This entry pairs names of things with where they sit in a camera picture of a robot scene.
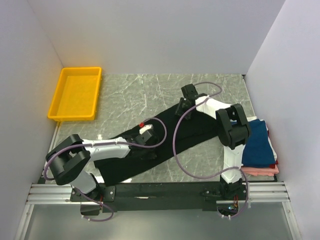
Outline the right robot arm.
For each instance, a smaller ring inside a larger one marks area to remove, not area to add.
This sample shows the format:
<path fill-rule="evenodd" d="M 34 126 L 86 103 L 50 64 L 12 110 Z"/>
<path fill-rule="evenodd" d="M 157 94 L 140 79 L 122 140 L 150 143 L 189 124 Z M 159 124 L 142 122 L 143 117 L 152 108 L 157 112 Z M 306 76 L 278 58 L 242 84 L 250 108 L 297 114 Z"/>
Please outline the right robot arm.
<path fill-rule="evenodd" d="M 251 128 L 242 105 L 228 104 L 215 100 L 212 95 L 199 94 L 194 84 L 190 83 L 181 88 L 183 97 L 180 99 L 176 114 L 180 116 L 173 132 L 172 149 L 178 163 L 176 153 L 176 136 L 183 119 L 190 119 L 194 110 L 213 118 L 217 125 L 217 136 L 223 145 L 223 170 L 219 173 L 220 184 L 215 192 L 217 196 L 230 200 L 245 190 L 242 185 L 241 172 L 242 156 Z"/>

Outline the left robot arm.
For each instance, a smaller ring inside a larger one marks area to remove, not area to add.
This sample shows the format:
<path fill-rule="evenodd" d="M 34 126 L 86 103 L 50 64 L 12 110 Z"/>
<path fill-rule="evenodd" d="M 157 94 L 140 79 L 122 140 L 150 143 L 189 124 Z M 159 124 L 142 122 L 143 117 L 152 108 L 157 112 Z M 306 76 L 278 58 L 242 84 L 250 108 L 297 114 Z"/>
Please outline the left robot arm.
<path fill-rule="evenodd" d="M 136 135 L 107 140 L 81 139 L 78 134 L 72 134 L 48 153 L 43 176 L 59 186 L 70 184 L 88 201 L 94 201 L 100 195 L 100 188 L 95 177 L 84 170 L 87 163 L 143 156 L 163 142 L 150 125 Z"/>

